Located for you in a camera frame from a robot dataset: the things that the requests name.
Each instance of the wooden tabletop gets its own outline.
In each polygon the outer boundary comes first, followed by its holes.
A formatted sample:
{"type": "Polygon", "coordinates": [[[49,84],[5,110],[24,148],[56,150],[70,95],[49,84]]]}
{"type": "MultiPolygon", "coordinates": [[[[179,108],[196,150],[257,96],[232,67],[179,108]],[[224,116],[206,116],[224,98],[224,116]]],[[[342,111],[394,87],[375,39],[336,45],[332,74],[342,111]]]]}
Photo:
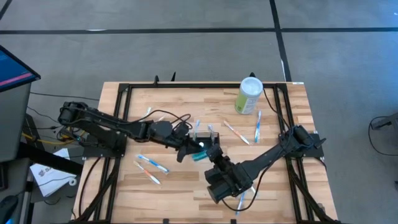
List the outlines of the wooden tabletop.
{"type": "MultiPolygon", "coordinates": [[[[98,106],[100,111],[113,114],[118,85],[116,82],[104,84],[98,106]]],[[[287,83],[287,87],[295,124],[303,125],[308,132],[314,131],[304,85],[287,83]]],[[[256,106],[257,110],[262,111],[260,143],[248,146],[242,142],[223,124],[226,120],[250,142],[254,142],[257,115],[240,115],[235,111],[234,101],[238,91],[238,88],[136,88],[132,91],[128,120],[144,116],[148,107],[153,110],[170,111],[177,116],[190,113],[192,115],[190,123],[195,124],[196,120],[200,119],[199,129],[202,131],[207,130],[207,124],[212,124],[214,130],[220,133],[220,144],[224,154],[227,154],[233,162],[242,162],[257,157],[277,144],[280,129],[277,115],[269,108],[265,96],[261,95],[256,106]]],[[[271,105],[275,108],[272,90],[266,89],[266,92],[271,105]]],[[[280,93],[282,110],[285,111],[283,99],[280,93]]],[[[155,113],[150,118],[157,120],[161,116],[162,113],[155,113]]],[[[171,121],[174,118],[166,116],[165,120],[171,121]]],[[[266,172],[252,207],[236,216],[222,203],[215,204],[207,192],[208,183],[204,171],[213,167],[208,159],[193,162],[192,158],[187,156],[180,164],[176,158],[174,149],[166,149],[151,142],[140,144],[128,140],[126,155],[121,160],[112,223],[162,223],[164,218],[169,218],[170,223],[229,223],[231,219],[237,219],[238,223],[295,223],[284,159],[279,159],[266,172]],[[143,164],[161,181],[161,186],[153,184],[133,164],[137,154],[150,157],[170,169],[170,173],[165,175],[155,167],[143,164]]],[[[86,178],[94,161],[95,159],[88,159],[85,162],[81,180],[86,178]]],[[[101,159],[97,163],[89,176],[83,196],[83,209],[97,194],[103,161],[104,159],[101,159]]],[[[303,163],[310,193],[318,203],[322,204],[330,217],[337,219],[325,168],[319,161],[311,158],[305,158],[303,163]]],[[[82,185],[83,181],[80,182],[74,206],[76,214],[82,185]]],[[[249,204],[252,196],[251,192],[246,194],[244,207],[249,204]]],[[[301,194],[299,197],[302,216],[306,219],[301,194]]],[[[102,218],[105,216],[107,198],[106,195],[101,210],[102,218]]],[[[228,197],[226,202],[236,208],[239,199],[228,197]]]]}

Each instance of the computer screen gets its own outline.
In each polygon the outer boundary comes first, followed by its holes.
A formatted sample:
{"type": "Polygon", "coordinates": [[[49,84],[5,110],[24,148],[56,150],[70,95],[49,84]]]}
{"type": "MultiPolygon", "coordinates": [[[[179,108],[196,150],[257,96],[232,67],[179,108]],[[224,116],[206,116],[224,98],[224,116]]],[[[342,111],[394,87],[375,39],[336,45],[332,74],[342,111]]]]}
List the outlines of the computer screen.
{"type": "Polygon", "coordinates": [[[0,46],[0,92],[37,79],[37,73],[0,46]]]}

